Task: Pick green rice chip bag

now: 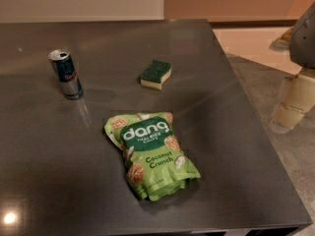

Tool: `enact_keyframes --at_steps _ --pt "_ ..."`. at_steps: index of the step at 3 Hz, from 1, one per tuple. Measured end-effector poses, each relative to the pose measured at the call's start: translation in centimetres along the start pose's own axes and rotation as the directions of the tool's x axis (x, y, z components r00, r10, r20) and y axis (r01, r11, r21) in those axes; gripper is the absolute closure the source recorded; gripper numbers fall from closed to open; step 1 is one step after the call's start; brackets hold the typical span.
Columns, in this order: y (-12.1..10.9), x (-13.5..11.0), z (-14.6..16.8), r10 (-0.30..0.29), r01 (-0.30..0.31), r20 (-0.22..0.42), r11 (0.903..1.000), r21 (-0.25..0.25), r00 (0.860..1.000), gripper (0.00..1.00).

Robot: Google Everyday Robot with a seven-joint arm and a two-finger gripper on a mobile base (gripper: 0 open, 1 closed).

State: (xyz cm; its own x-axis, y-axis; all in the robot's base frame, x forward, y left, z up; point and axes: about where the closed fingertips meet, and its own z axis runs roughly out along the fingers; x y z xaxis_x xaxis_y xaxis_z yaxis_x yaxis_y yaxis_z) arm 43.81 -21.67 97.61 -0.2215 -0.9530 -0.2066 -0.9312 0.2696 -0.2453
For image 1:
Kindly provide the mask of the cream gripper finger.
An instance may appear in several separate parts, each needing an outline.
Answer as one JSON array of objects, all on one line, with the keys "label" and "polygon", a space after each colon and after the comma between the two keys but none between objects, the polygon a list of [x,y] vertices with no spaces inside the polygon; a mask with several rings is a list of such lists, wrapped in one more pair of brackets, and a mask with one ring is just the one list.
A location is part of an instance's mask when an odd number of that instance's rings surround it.
[{"label": "cream gripper finger", "polygon": [[279,102],[274,108],[270,129],[276,134],[292,130],[315,106],[315,73],[299,72],[283,79]]}]

